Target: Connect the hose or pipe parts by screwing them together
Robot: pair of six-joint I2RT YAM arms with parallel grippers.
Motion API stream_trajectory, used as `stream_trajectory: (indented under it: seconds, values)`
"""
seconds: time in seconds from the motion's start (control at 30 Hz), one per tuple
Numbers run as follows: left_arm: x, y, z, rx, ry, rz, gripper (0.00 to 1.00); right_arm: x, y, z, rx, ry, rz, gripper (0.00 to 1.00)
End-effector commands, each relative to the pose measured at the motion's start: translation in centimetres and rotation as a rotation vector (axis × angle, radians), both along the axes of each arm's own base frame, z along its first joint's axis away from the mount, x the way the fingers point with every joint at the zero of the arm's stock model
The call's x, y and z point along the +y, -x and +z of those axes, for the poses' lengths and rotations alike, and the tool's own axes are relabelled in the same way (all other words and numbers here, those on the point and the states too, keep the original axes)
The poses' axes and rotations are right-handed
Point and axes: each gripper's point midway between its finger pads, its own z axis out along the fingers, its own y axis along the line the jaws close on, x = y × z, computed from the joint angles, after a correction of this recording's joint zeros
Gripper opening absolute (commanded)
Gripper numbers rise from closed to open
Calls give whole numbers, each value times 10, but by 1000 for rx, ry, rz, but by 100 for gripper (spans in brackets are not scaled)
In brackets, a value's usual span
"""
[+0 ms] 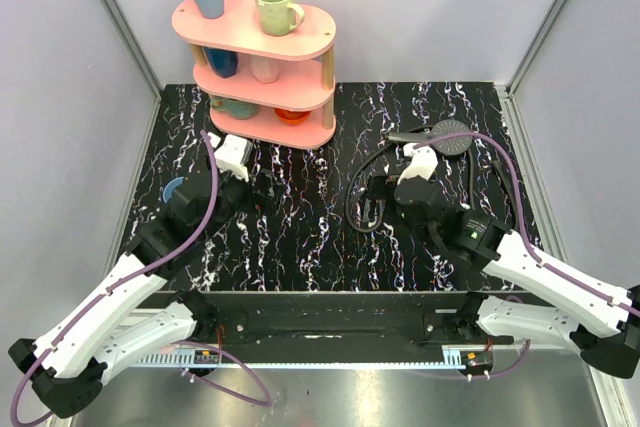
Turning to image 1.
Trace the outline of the dark grey shower head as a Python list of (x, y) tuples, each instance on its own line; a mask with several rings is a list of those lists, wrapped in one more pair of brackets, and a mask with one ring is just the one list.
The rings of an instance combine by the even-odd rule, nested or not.
[(436, 139), (430, 146), (443, 156), (459, 156), (464, 154), (472, 145), (471, 136), (453, 137), (455, 133), (468, 133), (471, 129), (464, 123), (454, 119), (445, 119), (433, 126), (412, 128), (406, 132), (392, 131), (385, 135), (385, 139), (395, 143), (423, 143)]

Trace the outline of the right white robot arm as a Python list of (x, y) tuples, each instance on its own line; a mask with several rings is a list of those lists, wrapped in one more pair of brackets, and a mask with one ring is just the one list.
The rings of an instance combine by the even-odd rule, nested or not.
[(520, 232), (479, 210), (447, 201), (422, 177), (375, 175), (368, 200), (393, 207), (413, 230), (422, 230), (444, 258), (515, 283), (544, 306), (510, 304), (471, 294), (454, 318), (466, 343), (512, 337), (575, 352), (589, 366), (630, 379), (639, 365), (639, 289), (600, 281), (533, 247)]

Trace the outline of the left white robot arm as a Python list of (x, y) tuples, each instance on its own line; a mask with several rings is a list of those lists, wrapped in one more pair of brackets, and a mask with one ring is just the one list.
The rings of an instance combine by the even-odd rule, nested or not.
[(49, 412), (69, 418), (93, 402), (116, 375), (175, 342), (241, 339), (239, 309), (221, 310), (197, 291), (177, 292), (158, 314), (129, 333), (119, 324), (195, 257), (192, 244), (220, 229), (240, 210), (259, 207), (247, 168), (219, 160), (184, 178), (157, 215), (139, 227), (109, 275), (72, 313), (37, 339), (8, 350)]

